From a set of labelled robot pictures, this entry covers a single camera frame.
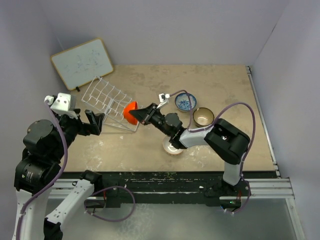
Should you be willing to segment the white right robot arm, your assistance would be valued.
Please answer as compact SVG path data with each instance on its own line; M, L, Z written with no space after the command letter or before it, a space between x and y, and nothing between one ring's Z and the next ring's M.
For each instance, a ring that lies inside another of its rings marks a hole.
M221 115L236 106L246 106L252 117L252 135L249 137L232 125ZM195 146L209 146L224 161L222 190L228 196L240 190L243 177L244 161L253 145L256 133L256 118L253 109L244 102L236 102L225 107L211 125L194 129L183 127L177 113L163 115L154 103L145 108L129 110L142 125L153 125L169 137L169 142L176 149L188 149Z

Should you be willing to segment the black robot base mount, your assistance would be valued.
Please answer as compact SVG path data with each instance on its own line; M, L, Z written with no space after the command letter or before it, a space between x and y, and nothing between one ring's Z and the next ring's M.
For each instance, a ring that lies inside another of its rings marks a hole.
M208 207L225 205L251 195L248 183L240 180L235 186L223 181L221 171L102 171L103 197L97 194L88 203L107 208L119 208L121 204L200 204Z

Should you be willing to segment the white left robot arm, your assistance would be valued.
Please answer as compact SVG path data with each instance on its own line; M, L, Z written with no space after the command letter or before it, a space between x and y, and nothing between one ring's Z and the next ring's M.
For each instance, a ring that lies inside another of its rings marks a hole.
M71 193L51 213L46 214L49 195L54 183L62 175L68 160L68 148L76 136L100 135L104 113L86 110L89 120L58 115L50 111L52 120L33 122L23 139L22 160L15 168L14 187L17 212L14 240L60 240L66 223L87 197L103 191L102 175L84 171Z

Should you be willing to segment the white wire dish rack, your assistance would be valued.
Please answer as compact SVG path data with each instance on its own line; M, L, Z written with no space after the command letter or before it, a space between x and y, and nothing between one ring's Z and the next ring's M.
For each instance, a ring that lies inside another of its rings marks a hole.
M125 107L134 101L101 76L95 76L85 90L81 101L95 112L103 113L103 123L114 128L135 132L138 124L129 123L124 117Z

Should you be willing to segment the orange plastic bowl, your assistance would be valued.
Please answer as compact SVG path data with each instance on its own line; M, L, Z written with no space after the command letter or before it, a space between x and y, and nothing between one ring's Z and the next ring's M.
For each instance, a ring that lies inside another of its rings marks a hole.
M130 113L130 111L137 110L138 103L136 101L130 102L123 110L123 117L131 125L137 125L137 119Z

